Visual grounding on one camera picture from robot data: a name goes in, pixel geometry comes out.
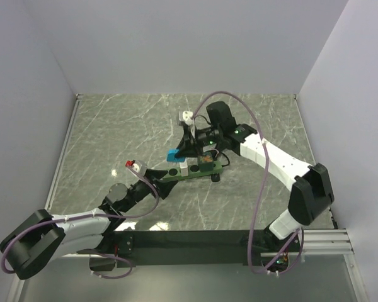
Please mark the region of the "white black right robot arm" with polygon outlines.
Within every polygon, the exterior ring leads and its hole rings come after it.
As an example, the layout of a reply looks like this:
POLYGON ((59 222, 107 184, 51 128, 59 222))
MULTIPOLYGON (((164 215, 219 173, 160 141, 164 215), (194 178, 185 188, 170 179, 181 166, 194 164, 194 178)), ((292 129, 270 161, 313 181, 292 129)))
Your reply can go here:
POLYGON ((236 123, 229 106, 214 102, 207 106, 209 127, 195 126, 193 112, 178 113, 177 123, 183 137, 177 146, 176 159, 195 158, 212 149, 231 150, 276 177, 290 192, 287 209, 266 228, 264 244, 278 251, 286 238, 300 227, 309 226, 334 201, 329 172, 323 164, 308 164, 284 152, 258 130, 247 124, 236 123))

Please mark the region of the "dark green cube adapter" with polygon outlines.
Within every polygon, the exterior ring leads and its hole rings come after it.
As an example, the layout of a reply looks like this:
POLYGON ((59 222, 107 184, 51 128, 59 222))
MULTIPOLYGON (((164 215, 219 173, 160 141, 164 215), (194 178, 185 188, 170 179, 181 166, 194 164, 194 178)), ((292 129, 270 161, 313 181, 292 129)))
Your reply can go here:
POLYGON ((197 158, 197 165, 200 172, 208 172, 214 169, 214 158, 211 151, 207 151, 197 158))

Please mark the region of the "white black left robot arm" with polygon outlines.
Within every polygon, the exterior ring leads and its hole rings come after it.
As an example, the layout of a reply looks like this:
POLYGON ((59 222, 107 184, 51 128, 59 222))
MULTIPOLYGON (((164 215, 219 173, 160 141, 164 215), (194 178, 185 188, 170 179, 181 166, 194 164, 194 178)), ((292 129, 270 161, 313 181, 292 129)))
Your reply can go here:
POLYGON ((147 196, 159 203, 177 185, 163 180, 166 170, 133 173, 138 178, 135 184, 114 184, 92 210, 71 215, 52 215, 45 209, 33 212, 0 243, 2 271, 25 280, 63 255, 109 251, 114 231, 129 218, 129 210, 147 196))

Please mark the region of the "green power strip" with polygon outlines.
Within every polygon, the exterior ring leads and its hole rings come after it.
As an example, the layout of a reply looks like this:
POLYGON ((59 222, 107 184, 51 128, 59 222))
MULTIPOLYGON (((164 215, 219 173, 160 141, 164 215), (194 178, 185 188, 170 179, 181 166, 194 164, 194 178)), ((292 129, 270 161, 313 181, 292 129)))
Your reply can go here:
POLYGON ((222 164, 220 161, 216 160, 214 162, 214 169, 208 172, 200 172, 198 165, 189 165, 188 166, 189 175, 187 177, 182 177, 180 173, 180 168, 171 168, 168 170, 168 174, 165 175, 161 181, 162 182, 169 182, 169 181, 185 181, 189 179, 199 178, 199 177, 206 177, 211 176, 214 174, 220 174, 223 170, 222 164))

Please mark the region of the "white plug adapter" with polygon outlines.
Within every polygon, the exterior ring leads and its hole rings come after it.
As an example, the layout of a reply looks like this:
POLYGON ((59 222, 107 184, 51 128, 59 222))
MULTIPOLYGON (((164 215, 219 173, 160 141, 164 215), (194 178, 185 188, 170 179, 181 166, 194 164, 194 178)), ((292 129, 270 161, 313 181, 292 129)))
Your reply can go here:
POLYGON ((182 177, 187 177, 189 175, 189 170, 188 170, 188 163, 187 161, 180 162, 180 173, 182 177))

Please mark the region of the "blue plug adapter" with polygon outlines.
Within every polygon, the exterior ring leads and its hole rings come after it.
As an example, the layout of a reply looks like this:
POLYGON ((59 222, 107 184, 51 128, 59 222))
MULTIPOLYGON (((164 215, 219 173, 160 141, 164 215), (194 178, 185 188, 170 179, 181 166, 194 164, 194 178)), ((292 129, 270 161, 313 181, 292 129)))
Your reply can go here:
POLYGON ((171 163, 181 163, 186 160, 185 157, 178 156, 178 149, 169 149, 166 155, 166 161, 171 163))

